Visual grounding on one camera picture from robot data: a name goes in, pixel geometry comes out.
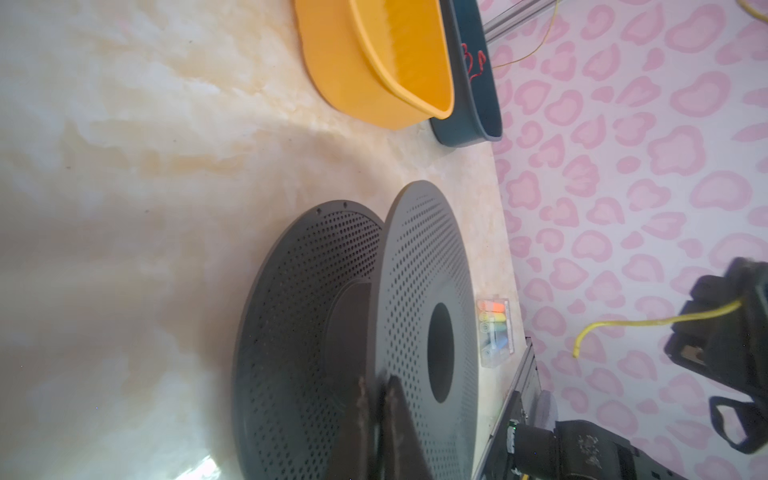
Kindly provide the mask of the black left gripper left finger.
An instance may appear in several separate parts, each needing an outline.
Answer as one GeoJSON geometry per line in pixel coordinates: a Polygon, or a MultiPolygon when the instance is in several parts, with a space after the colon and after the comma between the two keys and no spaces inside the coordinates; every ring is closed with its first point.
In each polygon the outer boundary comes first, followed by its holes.
{"type": "Polygon", "coordinates": [[[365,378],[360,377],[340,422],[326,469],[327,479],[371,479],[374,465],[371,412],[365,378]]]}

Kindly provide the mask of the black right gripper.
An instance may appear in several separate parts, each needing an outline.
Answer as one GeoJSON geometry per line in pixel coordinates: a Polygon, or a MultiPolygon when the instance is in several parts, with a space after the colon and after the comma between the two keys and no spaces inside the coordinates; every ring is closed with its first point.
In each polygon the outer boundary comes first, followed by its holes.
{"type": "Polygon", "coordinates": [[[712,396],[709,414],[731,448],[757,452],[767,445],[767,264],[738,257],[723,275],[700,277],[681,313],[709,317],[674,323],[665,354],[750,398],[712,396]]]}

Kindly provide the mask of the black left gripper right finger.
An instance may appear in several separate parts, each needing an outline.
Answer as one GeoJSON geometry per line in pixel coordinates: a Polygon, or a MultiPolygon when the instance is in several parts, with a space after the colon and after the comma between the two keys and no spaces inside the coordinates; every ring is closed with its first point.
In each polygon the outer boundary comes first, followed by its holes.
{"type": "Polygon", "coordinates": [[[427,480],[432,475],[405,398],[401,380],[387,382],[382,418],[384,479],[427,480]]]}

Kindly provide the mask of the dark grey cable spool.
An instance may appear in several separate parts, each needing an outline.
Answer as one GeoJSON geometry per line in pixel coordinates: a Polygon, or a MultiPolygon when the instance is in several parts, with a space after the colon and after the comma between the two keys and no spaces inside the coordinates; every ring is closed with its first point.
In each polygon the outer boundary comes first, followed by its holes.
{"type": "Polygon", "coordinates": [[[478,364],[469,262],[436,185],[406,185],[385,218],[348,200],[315,206],[274,244],[243,312],[232,393],[242,474],[327,479],[364,377],[371,479],[384,479],[384,395],[397,376],[431,479],[468,479],[478,364]]]}

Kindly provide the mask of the yellow plastic tray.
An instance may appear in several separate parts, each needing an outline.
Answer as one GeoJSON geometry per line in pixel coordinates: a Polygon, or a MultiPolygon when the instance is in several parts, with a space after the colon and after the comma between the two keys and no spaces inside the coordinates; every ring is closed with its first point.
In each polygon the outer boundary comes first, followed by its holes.
{"type": "Polygon", "coordinates": [[[451,62],[437,0],[298,0],[312,82],[338,111],[400,130],[454,109],[451,62]]]}

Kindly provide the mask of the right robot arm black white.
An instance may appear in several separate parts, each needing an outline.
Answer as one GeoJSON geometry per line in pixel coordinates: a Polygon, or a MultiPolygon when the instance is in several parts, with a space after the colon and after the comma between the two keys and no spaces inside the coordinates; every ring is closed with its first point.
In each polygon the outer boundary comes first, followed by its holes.
{"type": "MultiPolygon", "coordinates": [[[[742,454],[767,444],[767,265],[736,258],[721,277],[699,278],[681,315],[666,320],[665,355],[676,365],[749,396],[713,396],[715,433],[742,454]]],[[[586,420],[536,427],[513,392],[490,438],[477,478],[675,479],[626,438],[586,420]]]]}

